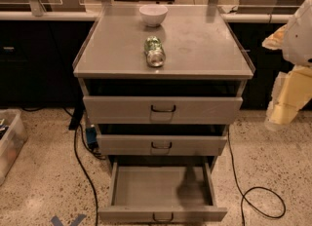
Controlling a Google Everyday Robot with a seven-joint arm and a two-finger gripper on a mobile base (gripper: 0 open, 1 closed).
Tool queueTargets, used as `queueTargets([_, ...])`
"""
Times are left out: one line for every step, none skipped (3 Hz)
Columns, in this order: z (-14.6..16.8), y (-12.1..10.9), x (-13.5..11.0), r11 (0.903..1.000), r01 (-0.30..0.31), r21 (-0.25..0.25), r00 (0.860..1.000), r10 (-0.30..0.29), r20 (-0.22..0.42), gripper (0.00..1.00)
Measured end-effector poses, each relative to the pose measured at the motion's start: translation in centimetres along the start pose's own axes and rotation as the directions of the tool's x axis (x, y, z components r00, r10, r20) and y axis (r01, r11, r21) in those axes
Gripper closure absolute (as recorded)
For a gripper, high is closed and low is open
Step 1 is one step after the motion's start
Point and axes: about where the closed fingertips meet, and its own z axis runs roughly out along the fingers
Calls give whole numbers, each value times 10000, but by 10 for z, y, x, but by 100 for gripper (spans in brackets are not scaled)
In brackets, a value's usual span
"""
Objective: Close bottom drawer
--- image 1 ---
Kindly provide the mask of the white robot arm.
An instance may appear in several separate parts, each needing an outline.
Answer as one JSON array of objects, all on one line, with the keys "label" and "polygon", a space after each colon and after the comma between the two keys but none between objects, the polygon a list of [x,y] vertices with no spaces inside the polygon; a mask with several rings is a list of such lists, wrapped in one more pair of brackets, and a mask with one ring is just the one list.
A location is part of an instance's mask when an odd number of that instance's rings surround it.
[{"label": "white robot arm", "polygon": [[262,47],[281,50],[283,59],[293,64],[291,71],[276,77],[266,111],[265,127],[277,131],[312,99],[312,0],[305,0]]}]

